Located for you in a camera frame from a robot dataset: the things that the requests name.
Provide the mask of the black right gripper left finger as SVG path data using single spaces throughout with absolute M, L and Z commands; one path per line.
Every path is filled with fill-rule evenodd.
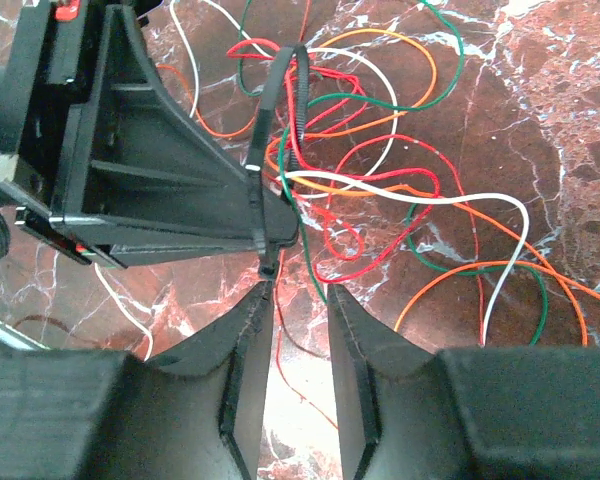
M 148 361 L 0 340 L 0 479 L 255 478 L 272 291 Z

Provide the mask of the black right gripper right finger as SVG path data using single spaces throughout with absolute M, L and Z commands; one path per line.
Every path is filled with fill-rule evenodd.
M 600 479 L 600 348 L 429 353 L 328 289 L 347 479 Z

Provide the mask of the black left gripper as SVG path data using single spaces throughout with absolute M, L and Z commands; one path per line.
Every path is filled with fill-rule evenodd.
M 52 199 L 56 232 L 123 266 L 249 251 L 271 266 L 299 228 L 262 182 L 284 73 L 239 163 L 170 96 L 129 6 L 25 6 L 0 67 L 0 200 Z

